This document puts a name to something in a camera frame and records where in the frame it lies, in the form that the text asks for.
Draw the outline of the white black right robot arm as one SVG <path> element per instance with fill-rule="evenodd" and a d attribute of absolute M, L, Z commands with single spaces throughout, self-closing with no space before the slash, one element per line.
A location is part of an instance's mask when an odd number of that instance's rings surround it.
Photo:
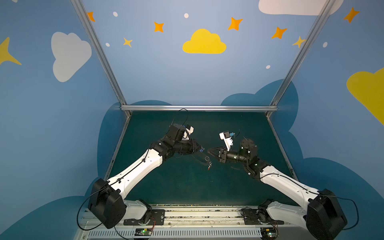
<path fill-rule="evenodd" d="M 243 164 L 253 179 L 275 188 L 297 203 L 297 206 L 291 206 L 267 200 L 259 206 L 259 215 L 263 219 L 296 225 L 317 240 L 333 240 L 347 226 L 347 217 L 333 192 L 309 187 L 261 160 L 258 147 L 250 139 L 243 139 L 238 151 L 232 151 L 232 139 L 224 141 L 225 147 L 211 148 L 209 154 L 221 163 Z"/>

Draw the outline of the grey oval keyring plate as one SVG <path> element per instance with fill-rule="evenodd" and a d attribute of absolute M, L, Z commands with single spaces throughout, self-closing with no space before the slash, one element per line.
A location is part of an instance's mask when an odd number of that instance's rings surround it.
<path fill-rule="evenodd" d="M 210 157 L 203 152 L 195 152 L 191 156 L 203 166 L 210 166 L 212 164 Z"/>

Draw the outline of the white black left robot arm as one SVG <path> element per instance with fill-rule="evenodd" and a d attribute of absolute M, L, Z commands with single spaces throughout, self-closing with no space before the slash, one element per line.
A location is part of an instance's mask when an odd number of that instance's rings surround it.
<path fill-rule="evenodd" d="M 190 125 L 171 125 L 166 135 L 151 143 L 133 164 L 114 177 L 98 179 L 93 184 L 88 209 L 107 229 L 115 227 L 125 215 L 147 224 L 152 207 L 143 200 L 127 201 L 126 197 L 146 175 L 174 154 L 184 156 L 201 150 L 202 146 L 191 138 L 193 132 Z"/>

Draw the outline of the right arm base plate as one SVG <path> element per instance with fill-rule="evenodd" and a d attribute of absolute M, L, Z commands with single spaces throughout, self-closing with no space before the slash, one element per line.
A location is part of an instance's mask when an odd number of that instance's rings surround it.
<path fill-rule="evenodd" d="M 284 221 L 273 220 L 266 211 L 251 208 L 242 208 L 240 214 L 245 225 L 283 225 Z"/>

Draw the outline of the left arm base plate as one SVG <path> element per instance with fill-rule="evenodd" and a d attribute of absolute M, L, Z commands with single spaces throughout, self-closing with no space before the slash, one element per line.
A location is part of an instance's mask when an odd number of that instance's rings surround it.
<path fill-rule="evenodd" d="M 124 219 L 124 226 L 149 226 L 156 223 L 156 226 L 163 226 L 165 221 L 165 210 L 154 209 L 151 211 L 151 215 L 148 220 L 136 220 L 136 219 Z"/>

